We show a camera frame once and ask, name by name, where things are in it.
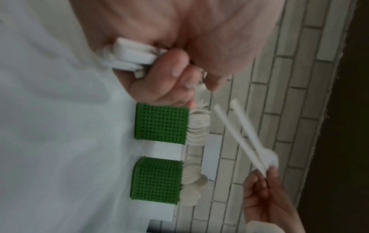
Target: plastic fork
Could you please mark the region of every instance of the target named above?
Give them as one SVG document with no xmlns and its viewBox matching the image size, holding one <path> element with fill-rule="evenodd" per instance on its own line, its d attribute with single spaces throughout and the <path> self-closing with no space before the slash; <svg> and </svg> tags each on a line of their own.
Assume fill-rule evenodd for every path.
<svg viewBox="0 0 369 233">
<path fill-rule="evenodd" d="M 274 151 L 267 149 L 262 145 L 262 143 L 258 138 L 258 134 L 256 133 L 250 121 L 250 118 L 245 114 L 238 100 L 234 99 L 231 101 L 230 104 L 235 112 L 237 119 L 241 123 L 244 131 L 246 132 L 256 151 L 251 149 L 250 145 L 242 137 L 240 132 L 238 132 L 235 129 L 235 127 L 231 124 L 231 122 L 227 118 L 227 115 L 225 114 L 225 112 L 223 111 L 223 109 L 219 104 L 214 106 L 214 110 L 217 113 L 220 120 L 226 126 L 227 130 L 239 143 L 240 147 L 245 151 L 246 155 L 248 155 L 254 166 L 263 174 L 263 176 L 266 177 L 266 172 L 271 166 L 278 167 L 278 155 Z"/>
</svg>

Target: hand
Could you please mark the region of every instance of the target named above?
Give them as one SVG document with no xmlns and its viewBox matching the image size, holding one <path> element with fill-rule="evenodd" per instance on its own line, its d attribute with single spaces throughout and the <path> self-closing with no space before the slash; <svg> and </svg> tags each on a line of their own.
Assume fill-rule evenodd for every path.
<svg viewBox="0 0 369 233">
<path fill-rule="evenodd" d="M 274 223 L 286 233 L 304 233 L 299 214 L 282 187 L 276 168 L 270 168 L 265 179 L 253 171 L 243 185 L 243 212 L 246 223 Z"/>
<path fill-rule="evenodd" d="M 284 0 L 70 2 L 94 51 L 120 36 L 158 47 L 182 48 L 184 51 L 163 55 L 144 80 L 135 80 L 129 72 L 115 71 L 123 87 L 137 101 L 157 104 L 160 99 L 175 104 L 170 98 L 184 102 L 193 93 L 177 82 L 193 86 L 198 81 L 195 68 L 186 70 L 189 59 L 208 72 L 207 88 L 219 89 L 227 76 L 254 59 L 273 30 Z M 173 79 L 169 75 L 168 67 L 175 61 L 181 63 L 191 80 Z"/>
</svg>

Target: green perforated basket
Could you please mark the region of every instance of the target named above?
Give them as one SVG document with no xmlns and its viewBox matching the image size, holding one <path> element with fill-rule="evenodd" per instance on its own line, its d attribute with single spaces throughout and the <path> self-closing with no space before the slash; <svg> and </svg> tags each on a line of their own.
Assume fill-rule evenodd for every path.
<svg viewBox="0 0 369 233">
<path fill-rule="evenodd" d="M 188 114 L 186 107 L 137 104 L 135 138 L 184 145 Z"/>
<path fill-rule="evenodd" d="M 132 174 L 131 199 L 178 204 L 182 161 L 142 157 Z"/>
</svg>

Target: utensil holder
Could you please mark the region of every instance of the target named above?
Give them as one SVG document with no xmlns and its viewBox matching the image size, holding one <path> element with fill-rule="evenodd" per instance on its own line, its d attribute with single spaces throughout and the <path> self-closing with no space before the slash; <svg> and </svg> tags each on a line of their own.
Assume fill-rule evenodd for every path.
<svg viewBox="0 0 369 233">
<path fill-rule="evenodd" d="M 182 161 L 142 157 L 132 174 L 131 199 L 178 204 Z"/>
<path fill-rule="evenodd" d="M 184 145 L 188 114 L 186 107 L 137 104 L 135 138 Z"/>
</svg>

